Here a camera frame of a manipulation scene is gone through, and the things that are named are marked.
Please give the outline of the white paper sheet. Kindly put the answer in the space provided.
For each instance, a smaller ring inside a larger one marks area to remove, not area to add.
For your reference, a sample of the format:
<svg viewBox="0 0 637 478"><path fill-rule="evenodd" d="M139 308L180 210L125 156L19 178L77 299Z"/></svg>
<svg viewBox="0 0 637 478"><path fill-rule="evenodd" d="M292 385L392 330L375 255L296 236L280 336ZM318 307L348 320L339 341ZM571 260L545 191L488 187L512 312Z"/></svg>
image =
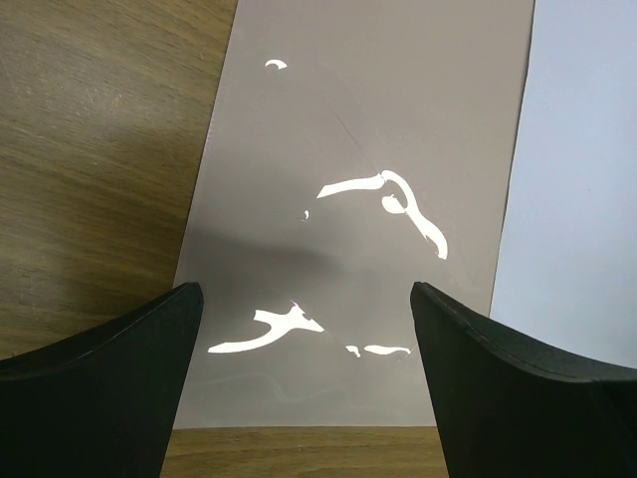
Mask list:
<svg viewBox="0 0 637 478"><path fill-rule="evenodd" d="M539 1L492 317L636 363L636 5Z"/></svg>

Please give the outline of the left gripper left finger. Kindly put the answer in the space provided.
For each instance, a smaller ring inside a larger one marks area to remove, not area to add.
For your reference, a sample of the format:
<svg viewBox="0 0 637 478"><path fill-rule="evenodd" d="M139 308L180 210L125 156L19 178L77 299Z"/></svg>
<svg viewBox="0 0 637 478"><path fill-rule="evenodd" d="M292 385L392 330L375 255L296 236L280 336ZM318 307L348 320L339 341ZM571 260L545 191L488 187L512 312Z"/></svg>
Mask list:
<svg viewBox="0 0 637 478"><path fill-rule="evenodd" d="M157 477L203 312L185 283L1 362L4 477Z"/></svg>

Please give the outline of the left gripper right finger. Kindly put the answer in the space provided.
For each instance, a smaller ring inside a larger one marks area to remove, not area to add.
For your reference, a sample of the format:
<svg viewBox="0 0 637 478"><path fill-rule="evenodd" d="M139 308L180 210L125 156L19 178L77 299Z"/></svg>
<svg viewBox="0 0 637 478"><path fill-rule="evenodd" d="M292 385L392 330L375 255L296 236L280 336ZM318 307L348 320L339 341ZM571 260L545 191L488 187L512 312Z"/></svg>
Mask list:
<svg viewBox="0 0 637 478"><path fill-rule="evenodd" d="M450 476L635 476L635 369L545 344L428 283L410 304Z"/></svg>

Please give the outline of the beige paper folder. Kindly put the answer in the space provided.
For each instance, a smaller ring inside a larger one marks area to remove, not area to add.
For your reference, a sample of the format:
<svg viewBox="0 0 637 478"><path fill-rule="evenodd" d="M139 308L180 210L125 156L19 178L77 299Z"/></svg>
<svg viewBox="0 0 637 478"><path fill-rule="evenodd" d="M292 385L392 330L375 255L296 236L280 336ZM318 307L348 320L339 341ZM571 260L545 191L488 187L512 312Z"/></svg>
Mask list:
<svg viewBox="0 0 637 478"><path fill-rule="evenodd" d="M434 423L410 292L491 305L530 1L241 1L175 279L180 428Z"/></svg>

